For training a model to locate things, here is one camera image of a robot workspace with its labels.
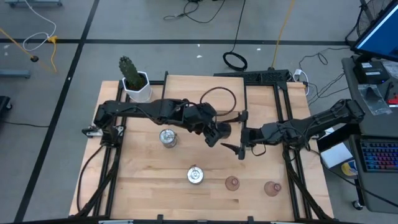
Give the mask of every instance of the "cactus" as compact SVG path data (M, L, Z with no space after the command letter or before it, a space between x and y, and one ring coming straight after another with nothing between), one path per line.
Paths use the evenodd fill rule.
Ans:
M146 80L140 74L129 57L123 56L119 61L119 68L126 78L126 86L130 90L138 91L145 86Z

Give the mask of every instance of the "gray floor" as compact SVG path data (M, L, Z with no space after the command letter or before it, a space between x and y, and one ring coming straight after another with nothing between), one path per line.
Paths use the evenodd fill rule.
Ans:
M183 0L100 0L88 38L233 39L242 3L241 0L227 0L213 22L196 24L187 18L162 20L166 15L181 13L185 4ZM289 3L289 0L248 0L239 39L276 40ZM93 0L67 0L63 4L63 7L36 9L57 23L59 38L79 39ZM205 20L220 4L205 0L192 16ZM297 1L282 39L342 41L355 23L358 6L359 1L354 0ZM15 38L52 30L50 24L37 18L28 8L11 9L3 2L0 2L0 21L1 27ZM57 45L55 61L59 73L55 75L31 63L15 45L0 44L0 68L29 69L32 72L32 78L28 80L0 79L0 95L12 97L14 104L7 120L49 124L76 47L77 44ZM151 80L162 80L166 70L179 75L231 72L221 57L231 47L225 44L85 44L24 220L68 215L86 144L80 130L91 123L101 82L121 78L118 69L120 56L129 56ZM272 62L274 47L237 45L235 52L246 57L248 71L266 70ZM315 54L327 47L331 46L281 45L275 67L294 72L304 55ZM51 53L50 44L35 51L47 64ZM308 58L302 63L303 70L310 82L321 87L342 72L340 60L351 55L349 50L329 50L325 52L328 65L322 65L315 57ZM342 78L330 92L345 87L346 81ZM325 110L340 98L349 98L348 91L319 99L310 107L311 112ZM45 128L2 125L0 223L14 220L46 131ZM361 223L393 223L398 218L397 215L371 213L366 209L354 210L350 201L356 199L355 189L327 171L325 175L336 218Z

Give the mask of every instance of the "small metal can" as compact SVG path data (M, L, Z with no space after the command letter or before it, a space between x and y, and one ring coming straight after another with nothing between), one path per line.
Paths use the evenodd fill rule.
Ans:
M173 148L177 144L177 133L171 129L165 129L160 132L159 139L166 148Z
M194 165L194 166L191 166L191 168L189 168L187 177L191 184L198 185L198 184L202 183L205 175L201 168Z

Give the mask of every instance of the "monitor screen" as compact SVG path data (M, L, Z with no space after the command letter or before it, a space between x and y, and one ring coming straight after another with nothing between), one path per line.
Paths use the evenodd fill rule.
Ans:
M398 2L393 1L354 46L355 51L398 61Z

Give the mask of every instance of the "keyboard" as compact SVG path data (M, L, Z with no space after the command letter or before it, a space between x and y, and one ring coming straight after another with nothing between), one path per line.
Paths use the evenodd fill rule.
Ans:
M246 83L275 83L286 82L289 77L289 71L285 70L268 70L257 72L232 72L232 73L215 73L216 77L240 77Z
M398 172L398 141L360 139L359 154L368 172Z

